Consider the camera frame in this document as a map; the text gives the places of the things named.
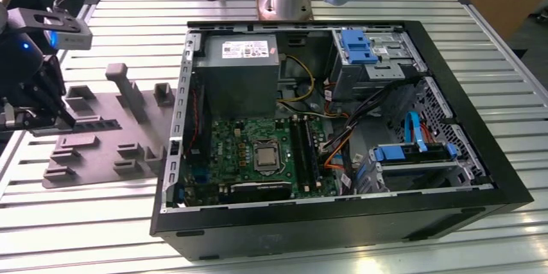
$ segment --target black ram slot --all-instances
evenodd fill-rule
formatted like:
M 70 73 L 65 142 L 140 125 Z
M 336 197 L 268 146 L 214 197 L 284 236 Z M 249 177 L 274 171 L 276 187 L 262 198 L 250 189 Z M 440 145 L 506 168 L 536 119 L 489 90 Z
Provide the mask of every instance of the black ram slot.
M 314 139 L 312 137 L 312 129 L 309 128 L 309 123 L 305 121 L 306 135 L 308 135 L 308 144 L 309 144 L 309 162 L 312 164 L 312 174 L 314 176 L 314 183 L 320 181 L 320 169 L 317 167 L 317 154 L 314 147 Z
M 305 167 L 302 160 L 302 149 L 300 146 L 298 122 L 293 120 L 290 120 L 289 122 L 290 149 L 293 151 L 293 162 L 297 174 L 298 191 L 304 191 L 305 187 L 309 187 L 309 184 L 305 176 L 306 174 L 304 172 Z
M 304 119 L 298 121 L 298 126 L 300 126 L 300 147 L 302 149 L 302 156 L 304 156 L 304 166 L 305 166 L 305 175 L 308 178 L 308 182 L 310 184 L 310 189 L 316 189 L 316 176 L 314 176 L 314 169 L 313 166 L 317 168 L 317 162 L 312 161 L 312 153 L 314 151 L 314 144 L 312 142 L 312 139 L 309 139 L 309 128 L 308 128 L 308 123 Z

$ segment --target yellow wire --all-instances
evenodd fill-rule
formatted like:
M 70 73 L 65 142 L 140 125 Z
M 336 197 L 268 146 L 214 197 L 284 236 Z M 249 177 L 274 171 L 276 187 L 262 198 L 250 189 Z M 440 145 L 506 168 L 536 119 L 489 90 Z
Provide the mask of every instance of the yellow wire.
M 309 89 L 308 89 L 308 92 L 305 93 L 305 95 L 300 96 L 298 98 L 278 99 L 277 100 L 277 102 L 296 102 L 296 101 L 300 101 L 301 99 L 305 99 L 312 94 L 312 91 L 314 90 L 314 77 L 313 77 L 312 72 L 309 71 L 308 67 L 305 66 L 305 64 L 294 56 L 286 55 L 285 57 L 293 59 L 297 62 L 297 64 L 304 68 L 304 70 L 306 71 L 308 76 L 309 76 Z

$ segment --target aluminum extrusion table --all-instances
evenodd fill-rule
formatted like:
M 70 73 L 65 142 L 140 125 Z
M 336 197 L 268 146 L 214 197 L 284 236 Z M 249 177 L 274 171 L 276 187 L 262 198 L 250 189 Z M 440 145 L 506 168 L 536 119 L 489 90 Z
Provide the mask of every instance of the aluminum extrusion table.
M 541 273 L 548 266 L 548 95 L 477 14 L 456 0 L 312 2 L 316 20 L 422 21 L 534 202 L 434 241 L 188 262 L 149 237 L 156 179 L 46 190 L 54 137 L 17 132 L 0 159 L 0 271 L 40 273 Z M 117 91 L 108 63 L 125 62 L 141 90 L 178 76 L 185 22 L 256 19 L 254 0 L 101 0 L 84 6 L 90 51 L 64 53 L 68 84 Z

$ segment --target blue led light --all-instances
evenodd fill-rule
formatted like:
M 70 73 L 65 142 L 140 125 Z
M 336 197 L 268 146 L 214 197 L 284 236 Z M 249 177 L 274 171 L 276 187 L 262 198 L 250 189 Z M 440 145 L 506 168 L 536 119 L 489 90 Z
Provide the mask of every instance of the blue led light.
M 56 45 L 57 45 L 57 32 L 54 32 L 54 31 L 49 32 L 49 45 L 52 47 L 56 47 Z

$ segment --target motherboard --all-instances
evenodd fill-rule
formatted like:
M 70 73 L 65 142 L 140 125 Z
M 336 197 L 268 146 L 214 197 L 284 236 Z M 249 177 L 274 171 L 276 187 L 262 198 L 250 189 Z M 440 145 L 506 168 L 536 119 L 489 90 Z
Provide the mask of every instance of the motherboard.
M 326 136 L 317 117 L 213 121 L 209 163 L 193 166 L 200 205 L 336 195 L 318 147 Z

